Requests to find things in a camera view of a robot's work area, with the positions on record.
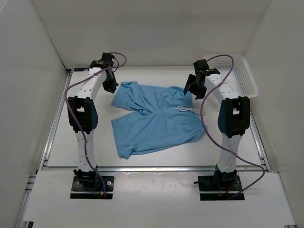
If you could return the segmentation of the dark label sticker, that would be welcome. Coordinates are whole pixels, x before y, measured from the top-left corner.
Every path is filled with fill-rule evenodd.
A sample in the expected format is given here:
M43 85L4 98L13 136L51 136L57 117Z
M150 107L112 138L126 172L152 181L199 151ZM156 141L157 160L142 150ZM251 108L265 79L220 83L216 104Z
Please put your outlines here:
M85 71L88 71L89 70L89 68L87 68L87 67L76 67L76 68L74 68L74 72L85 72Z

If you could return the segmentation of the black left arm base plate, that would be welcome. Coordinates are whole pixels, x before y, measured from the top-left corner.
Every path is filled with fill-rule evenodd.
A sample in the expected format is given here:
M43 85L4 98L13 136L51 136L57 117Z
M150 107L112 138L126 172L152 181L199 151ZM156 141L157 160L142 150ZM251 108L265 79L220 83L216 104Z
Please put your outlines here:
M105 187L99 181L94 186L83 185L77 176L74 176L70 198L71 199L90 199L90 200L112 200L114 191L114 176L102 176Z

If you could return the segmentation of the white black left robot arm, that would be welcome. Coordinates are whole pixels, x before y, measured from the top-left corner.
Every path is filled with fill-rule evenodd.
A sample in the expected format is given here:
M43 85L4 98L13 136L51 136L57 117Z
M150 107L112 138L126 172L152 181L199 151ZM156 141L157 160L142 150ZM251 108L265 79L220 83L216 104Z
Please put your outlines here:
M68 110L69 124L73 128L78 144L78 169L75 176L89 191L105 193L105 183L98 174L98 165L94 155L94 131L98 125L98 113L94 100L102 87L109 93L114 93L118 83L114 76L114 63L118 62L113 52L103 53L99 60L92 61L87 79L68 87L81 84L80 90L74 96L67 96L65 102Z

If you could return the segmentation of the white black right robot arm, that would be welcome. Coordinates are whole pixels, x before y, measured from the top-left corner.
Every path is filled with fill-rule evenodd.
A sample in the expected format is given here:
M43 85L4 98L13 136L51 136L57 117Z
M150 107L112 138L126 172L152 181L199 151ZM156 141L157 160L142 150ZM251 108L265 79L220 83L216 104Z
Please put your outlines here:
M250 125L250 100L224 84L220 72L211 69L207 60L198 60L193 65L195 74L189 75L184 94L189 92L196 96L195 99L203 99L209 89L220 104L218 128L222 133L221 151L212 181L217 189L224 190L236 180L239 143Z

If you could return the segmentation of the white plastic mesh basket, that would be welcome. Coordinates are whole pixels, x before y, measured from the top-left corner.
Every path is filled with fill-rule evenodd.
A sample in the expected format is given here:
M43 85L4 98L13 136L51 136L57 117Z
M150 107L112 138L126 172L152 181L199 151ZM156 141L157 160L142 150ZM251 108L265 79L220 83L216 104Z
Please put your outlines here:
M258 96L258 89L255 84L249 66L242 55L231 55L231 57L216 55L205 55L208 66L217 69L219 74L212 74L206 77L205 86L209 89L217 86L222 80L224 84L240 96L249 98Z

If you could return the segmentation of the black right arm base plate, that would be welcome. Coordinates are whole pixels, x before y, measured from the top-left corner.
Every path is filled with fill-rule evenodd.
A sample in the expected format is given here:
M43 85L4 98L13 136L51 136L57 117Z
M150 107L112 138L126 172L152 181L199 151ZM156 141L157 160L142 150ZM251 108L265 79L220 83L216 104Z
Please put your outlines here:
M237 175L234 180L219 181L213 175L198 176L193 183L199 187L200 201L226 201L244 200L244 193L235 196L243 190L240 177Z

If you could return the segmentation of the light blue shorts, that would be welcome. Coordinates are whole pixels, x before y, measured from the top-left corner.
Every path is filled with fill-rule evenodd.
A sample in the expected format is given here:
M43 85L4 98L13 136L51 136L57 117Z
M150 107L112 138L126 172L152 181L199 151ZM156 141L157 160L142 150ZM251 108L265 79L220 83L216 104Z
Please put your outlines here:
M112 106L129 111L111 121L117 154L124 159L192 143L205 134L192 94L178 86L122 82Z

